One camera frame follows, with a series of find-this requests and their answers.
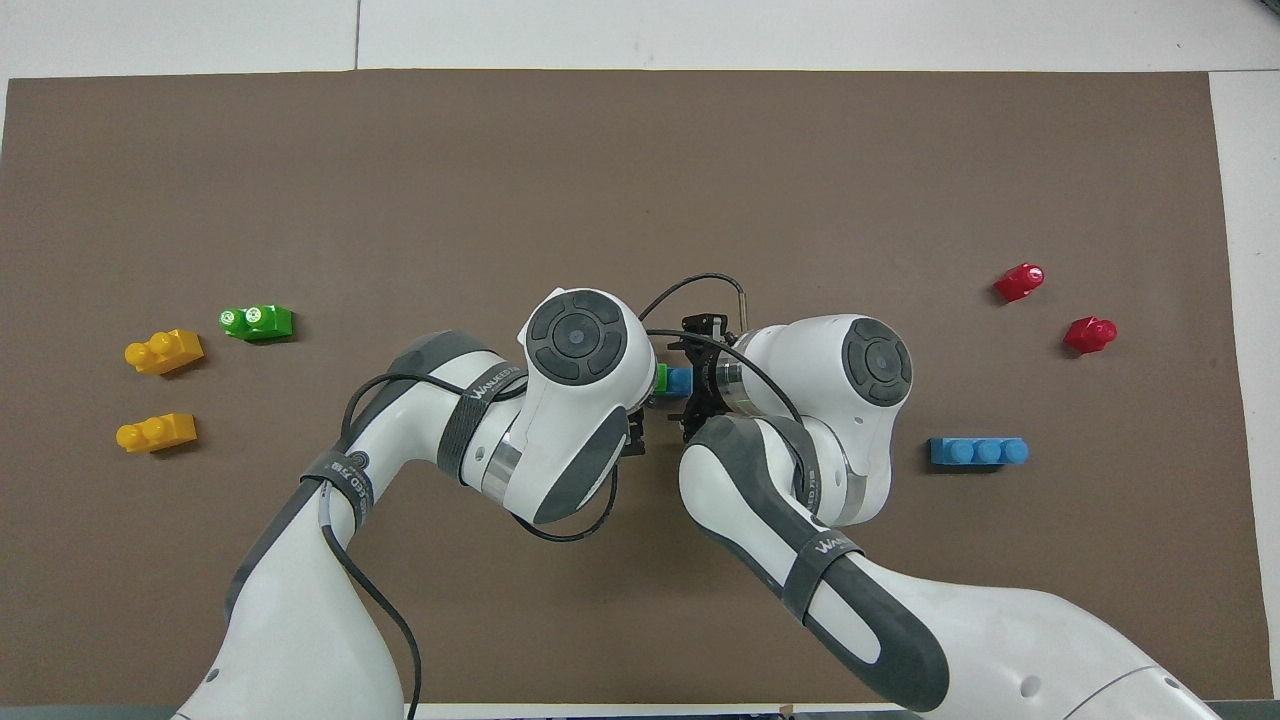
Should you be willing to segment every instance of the circular button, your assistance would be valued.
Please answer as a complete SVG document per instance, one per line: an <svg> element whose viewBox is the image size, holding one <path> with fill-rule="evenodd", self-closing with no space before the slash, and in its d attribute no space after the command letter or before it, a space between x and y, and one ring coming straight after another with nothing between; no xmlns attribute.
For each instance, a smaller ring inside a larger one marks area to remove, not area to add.
<svg viewBox="0 0 1280 720"><path fill-rule="evenodd" d="M1111 342L1116 338L1116 324L1111 320L1098 320L1089 325L1089 334L1098 342Z"/></svg>
<svg viewBox="0 0 1280 720"><path fill-rule="evenodd" d="M224 331L230 331L233 333L241 333L248 329L248 320L244 319L244 311L234 307L223 310L221 315L218 316L218 324L221 325Z"/></svg>
<svg viewBox="0 0 1280 720"><path fill-rule="evenodd" d="M244 319L248 320L250 327L264 329L275 320L275 310L266 305L255 305L244 311Z"/></svg>
<svg viewBox="0 0 1280 720"><path fill-rule="evenodd" d="M984 465L1000 462L1000 443L993 439L980 439L973 450L978 462Z"/></svg>
<svg viewBox="0 0 1280 720"><path fill-rule="evenodd" d="M867 369L881 382L897 379L902 372L902 360L892 343L877 341L867 346Z"/></svg>
<svg viewBox="0 0 1280 720"><path fill-rule="evenodd" d="M138 366L151 357L151 351L146 345L141 342L131 342L128 347L124 348L124 361L129 365Z"/></svg>
<svg viewBox="0 0 1280 720"><path fill-rule="evenodd" d="M556 350L570 357L585 357L600 342L600 325L586 313L570 313L552 328Z"/></svg>
<svg viewBox="0 0 1280 720"><path fill-rule="evenodd" d="M142 421L142 437L157 442L169 437L169 427L160 418L147 418Z"/></svg>
<svg viewBox="0 0 1280 720"><path fill-rule="evenodd" d="M1006 439L1004 446L1005 460L1012 462L1014 465L1021 465L1027 462L1027 457L1030 456L1030 448L1027 447L1027 442L1021 439Z"/></svg>
<svg viewBox="0 0 1280 720"><path fill-rule="evenodd" d="M947 443L947 460L968 465L973 461L973 443L966 439L957 439Z"/></svg>
<svg viewBox="0 0 1280 720"><path fill-rule="evenodd" d="M120 425L120 429L115 430L115 445L125 450L142 445L142 430L137 425Z"/></svg>
<svg viewBox="0 0 1280 720"><path fill-rule="evenodd" d="M156 333L147 341L147 348L156 355L168 355L173 346L174 338L169 333Z"/></svg>

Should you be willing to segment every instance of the yellow block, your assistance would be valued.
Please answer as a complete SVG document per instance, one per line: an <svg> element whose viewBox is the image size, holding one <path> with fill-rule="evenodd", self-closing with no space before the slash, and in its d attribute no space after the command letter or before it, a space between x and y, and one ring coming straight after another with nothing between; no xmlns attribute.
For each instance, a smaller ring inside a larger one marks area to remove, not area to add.
<svg viewBox="0 0 1280 720"><path fill-rule="evenodd" d="M189 331L156 333L146 342L131 342L124 348L124 361L148 375L163 375L204 356L200 337Z"/></svg>
<svg viewBox="0 0 1280 720"><path fill-rule="evenodd" d="M115 430L115 445L129 452L155 452L196 439L196 419L186 413L147 418Z"/></svg>

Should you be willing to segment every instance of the red block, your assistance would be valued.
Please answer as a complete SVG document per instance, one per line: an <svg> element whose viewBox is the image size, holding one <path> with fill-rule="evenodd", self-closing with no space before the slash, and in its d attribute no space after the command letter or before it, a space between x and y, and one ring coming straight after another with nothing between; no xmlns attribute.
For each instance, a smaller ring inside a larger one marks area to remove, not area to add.
<svg viewBox="0 0 1280 720"><path fill-rule="evenodd" d="M1042 282L1044 282L1044 270L1039 269L1038 265L1023 263L1016 268L1010 268L1010 270L993 284L995 288L1000 291L1000 295L1005 296L1005 300L1012 302L1030 295L1032 291L1039 287Z"/></svg>
<svg viewBox="0 0 1280 720"><path fill-rule="evenodd" d="M1111 320L1100 320L1093 315L1080 318L1071 323L1062 342L1070 345L1076 351L1097 352L1116 338L1116 324Z"/></svg>

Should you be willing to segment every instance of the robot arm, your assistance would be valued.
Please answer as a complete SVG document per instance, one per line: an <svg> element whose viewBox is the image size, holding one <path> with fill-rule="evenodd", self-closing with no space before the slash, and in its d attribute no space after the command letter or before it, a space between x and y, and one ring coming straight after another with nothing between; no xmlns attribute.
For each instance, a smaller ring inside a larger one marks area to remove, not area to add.
<svg viewBox="0 0 1280 720"><path fill-rule="evenodd" d="M626 442L627 411L653 386L644 329L608 293L552 293L520 340L527 378L452 331L392 363L394 379L307 469L236 573L221 650L175 720L403 716L390 653L321 525L346 547L415 459L526 521L564 518L600 487Z"/></svg>
<svg viewBox="0 0 1280 720"><path fill-rule="evenodd" d="M680 464L681 497L849 670L928 717L1217 717L1065 600L893 573L829 529L883 503L910 357L887 325L856 315L758 333L740 347L804 424L772 415L777 397L733 360L717 360L710 391L755 416L705 421Z"/></svg>

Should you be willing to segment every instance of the toy building block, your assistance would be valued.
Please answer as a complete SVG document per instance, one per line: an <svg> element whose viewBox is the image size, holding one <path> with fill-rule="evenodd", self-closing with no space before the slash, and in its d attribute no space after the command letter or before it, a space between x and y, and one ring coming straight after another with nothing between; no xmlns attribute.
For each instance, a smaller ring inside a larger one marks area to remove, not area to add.
<svg viewBox="0 0 1280 720"><path fill-rule="evenodd" d="M658 363L657 382L653 386L654 397L689 397L692 393L692 368L671 368L666 363Z"/></svg>
<svg viewBox="0 0 1280 720"><path fill-rule="evenodd" d="M1043 282L1044 270L1039 269L1038 265L1023 263L1016 268L1010 268L1009 272L993 283L993 287L1000 291L1000 295L1005 296L1005 300L1012 302L1027 297Z"/></svg>
<svg viewBox="0 0 1280 720"><path fill-rule="evenodd" d="M115 445L129 452L155 452L196 439L196 419L186 413L147 418L115 430Z"/></svg>
<svg viewBox="0 0 1280 720"><path fill-rule="evenodd" d="M1116 338L1116 324L1111 320L1100 320L1093 315L1080 318L1071 323L1062 342L1074 347L1082 355L1097 352Z"/></svg>
<svg viewBox="0 0 1280 720"><path fill-rule="evenodd" d="M934 465L1021 465L1030 448L1020 437L929 438L929 461Z"/></svg>
<svg viewBox="0 0 1280 720"><path fill-rule="evenodd" d="M273 340L293 334L293 313L279 305L228 307L218 316L223 331L239 340Z"/></svg>
<svg viewBox="0 0 1280 720"><path fill-rule="evenodd" d="M200 337L188 331L156 333L146 342L131 342L124 348L124 361L148 375L163 375L205 356Z"/></svg>

